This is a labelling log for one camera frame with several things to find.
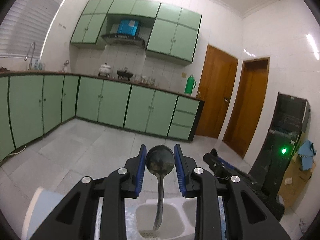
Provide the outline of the metal spoon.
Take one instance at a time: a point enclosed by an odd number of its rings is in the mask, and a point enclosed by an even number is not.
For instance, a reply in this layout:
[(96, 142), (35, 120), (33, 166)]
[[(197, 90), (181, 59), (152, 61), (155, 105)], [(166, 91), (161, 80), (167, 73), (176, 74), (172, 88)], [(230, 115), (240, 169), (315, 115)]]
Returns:
[(157, 145), (149, 150), (145, 163), (148, 171), (157, 178), (158, 183), (157, 212), (153, 225), (153, 231), (157, 231), (163, 219), (164, 177), (173, 170), (175, 157), (170, 148)]

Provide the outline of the green lower kitchen cabinets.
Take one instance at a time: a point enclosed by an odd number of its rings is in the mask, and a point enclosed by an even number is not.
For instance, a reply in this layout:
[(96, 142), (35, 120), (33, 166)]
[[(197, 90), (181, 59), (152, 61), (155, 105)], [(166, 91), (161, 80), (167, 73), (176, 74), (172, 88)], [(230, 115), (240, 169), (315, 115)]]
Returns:
[(126, 131), (192, 141), (204, 101), (106, 77), (1, 73), (1, 158), (74, 118)]

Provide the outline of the kitchen faucet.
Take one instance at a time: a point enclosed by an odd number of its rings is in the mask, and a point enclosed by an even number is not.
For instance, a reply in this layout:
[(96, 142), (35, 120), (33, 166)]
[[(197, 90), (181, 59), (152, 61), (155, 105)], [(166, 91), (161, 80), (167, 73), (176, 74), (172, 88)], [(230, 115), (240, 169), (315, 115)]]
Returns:
[(33, 57), (34, 57), (34, 53), (35, 53), (35, 48), (36, 48), (36, 42), (35, 41), (31, 42), (29, 49), (27, 51), (27, 54), (24, 57), (25, 62), (27, 62), (27, 60), (30, 59), (27, 70), (31, 70), (31, 68), (32, 68), (32, 62), (33, 62)]

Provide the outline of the light blue coffee tree mat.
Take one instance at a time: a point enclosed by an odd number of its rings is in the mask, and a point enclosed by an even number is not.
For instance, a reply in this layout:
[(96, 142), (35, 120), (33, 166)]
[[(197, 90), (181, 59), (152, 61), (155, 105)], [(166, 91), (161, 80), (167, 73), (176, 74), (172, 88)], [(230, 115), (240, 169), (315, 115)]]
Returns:
[(127, 209), (119, 182), (79, 181), (67, 195), (39, 187), (25, 215), (22, 239), (201, 239), (204, 198), (148, 199)]

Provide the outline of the brown wooden door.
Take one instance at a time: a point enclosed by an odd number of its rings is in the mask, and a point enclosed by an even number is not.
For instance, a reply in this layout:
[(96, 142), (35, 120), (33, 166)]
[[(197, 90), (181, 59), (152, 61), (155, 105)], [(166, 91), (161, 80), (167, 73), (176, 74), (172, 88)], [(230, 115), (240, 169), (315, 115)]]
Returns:
[(242, 64), (235, 103), (223, 137), (223, 142), (241, 158), (249, 148), (263, 109), (269, 62), (265, 57)]
[(211, 45), (206, 57), (197, 98), (204, 101), (196, 135), (217, 138), (231, 99), (238, 59)]

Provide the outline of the white utensil holder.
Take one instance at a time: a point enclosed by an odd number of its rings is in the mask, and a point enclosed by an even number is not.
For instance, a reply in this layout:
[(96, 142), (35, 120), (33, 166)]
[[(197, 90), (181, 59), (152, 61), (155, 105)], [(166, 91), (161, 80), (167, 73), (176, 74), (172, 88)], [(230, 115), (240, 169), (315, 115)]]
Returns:
[(153, 230), (157, 200), (149, 199), (135, 210), (139, 239), (194, 239), (196, 198), (168, 198), (163, 203), (162, 223)]

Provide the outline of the black appliance with green light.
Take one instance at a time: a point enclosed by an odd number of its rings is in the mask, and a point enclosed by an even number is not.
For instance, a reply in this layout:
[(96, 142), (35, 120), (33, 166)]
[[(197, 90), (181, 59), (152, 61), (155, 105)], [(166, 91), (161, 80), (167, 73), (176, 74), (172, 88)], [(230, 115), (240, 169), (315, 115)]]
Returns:
[(306, 132), (311, 113), (306, 99), (278, 93), (271, 124), (263, 146), (249, 171), (257, 182), (258, 192), (274, 200), (285, 171)]

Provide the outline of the blue cloth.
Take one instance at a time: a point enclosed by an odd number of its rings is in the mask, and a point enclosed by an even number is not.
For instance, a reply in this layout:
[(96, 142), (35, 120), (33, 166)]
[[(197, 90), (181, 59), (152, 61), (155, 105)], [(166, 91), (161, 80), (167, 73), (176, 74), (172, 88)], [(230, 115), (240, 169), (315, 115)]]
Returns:
[(316, 155), (316, 150), (310, 140), (306, 140), (298, 150), (298, 156), (301, 160), (301, 169), (307, 171), (312, 168), (313, 157)]

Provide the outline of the green thermos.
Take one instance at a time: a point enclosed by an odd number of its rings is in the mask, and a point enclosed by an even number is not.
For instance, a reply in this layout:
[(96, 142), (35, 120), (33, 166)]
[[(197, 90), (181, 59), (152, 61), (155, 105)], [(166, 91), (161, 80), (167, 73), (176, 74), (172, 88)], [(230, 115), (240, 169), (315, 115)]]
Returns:
[(196, 86), (196, 80), (195, 80), (193, 74), (191, 74), (187, 78), (187, 82), (186, 82), (186, 85), (185, 85), (184, 93), (188, 94), (188, 95), (191, 95), (192, 92), (193, 92), (193, 89), (195, 88), (195, 86)]

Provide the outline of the glass jars on counter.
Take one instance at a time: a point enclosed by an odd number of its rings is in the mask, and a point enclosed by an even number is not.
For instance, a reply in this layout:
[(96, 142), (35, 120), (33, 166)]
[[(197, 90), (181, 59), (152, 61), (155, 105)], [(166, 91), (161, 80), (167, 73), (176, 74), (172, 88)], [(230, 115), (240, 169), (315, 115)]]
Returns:
[(155, 79), (153, 77), (135, 74), (134, 83), (154, 87)]

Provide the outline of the black wok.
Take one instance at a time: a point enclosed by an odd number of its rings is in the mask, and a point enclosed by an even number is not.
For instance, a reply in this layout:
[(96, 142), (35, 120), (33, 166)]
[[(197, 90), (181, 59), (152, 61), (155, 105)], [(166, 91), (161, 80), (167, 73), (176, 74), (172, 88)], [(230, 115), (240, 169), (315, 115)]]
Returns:
[(117, 79), (130, 81), (133, 77), (133, 73), (129, 72), (127, 68), (117, 70)]

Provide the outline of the white pot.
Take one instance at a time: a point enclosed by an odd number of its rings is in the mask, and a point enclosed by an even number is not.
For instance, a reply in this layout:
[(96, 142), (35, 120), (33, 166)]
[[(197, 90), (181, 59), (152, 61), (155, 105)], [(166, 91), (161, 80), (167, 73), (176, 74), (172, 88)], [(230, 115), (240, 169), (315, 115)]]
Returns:
[(110, 77), (112, 73), (112, 67), (107, 64), (101, 64), (98, 71), (98, 76)]

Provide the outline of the range hood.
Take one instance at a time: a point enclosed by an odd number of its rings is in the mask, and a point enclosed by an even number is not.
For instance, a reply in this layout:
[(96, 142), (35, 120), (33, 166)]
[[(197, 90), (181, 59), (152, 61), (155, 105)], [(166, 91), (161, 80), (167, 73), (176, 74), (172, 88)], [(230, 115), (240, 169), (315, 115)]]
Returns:
[(145, 40), (139, 37), (140, 21), (121, 19), (118, 22), (109, 20), (106, 24), (106, 33), (100, 37), (110, 46), (137, 46), (145, 49)]

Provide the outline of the window blind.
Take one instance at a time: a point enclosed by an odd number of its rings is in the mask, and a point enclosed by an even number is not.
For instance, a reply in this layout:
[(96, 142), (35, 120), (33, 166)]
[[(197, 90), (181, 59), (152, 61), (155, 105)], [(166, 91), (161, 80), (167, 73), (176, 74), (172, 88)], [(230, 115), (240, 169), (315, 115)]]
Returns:
[(16, 0), (1, 23), (1, 57), (40, 57), (64, 0)]

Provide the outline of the small wall tap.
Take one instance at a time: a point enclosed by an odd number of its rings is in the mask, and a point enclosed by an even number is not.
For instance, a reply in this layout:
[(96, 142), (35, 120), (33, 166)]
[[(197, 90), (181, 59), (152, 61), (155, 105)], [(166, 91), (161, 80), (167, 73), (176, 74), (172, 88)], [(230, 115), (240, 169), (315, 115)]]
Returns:
[(68, 60), (66, 60), (63, 64), (63, 72), (68, 72), (68, 65), (70, 64), (70, 62)]

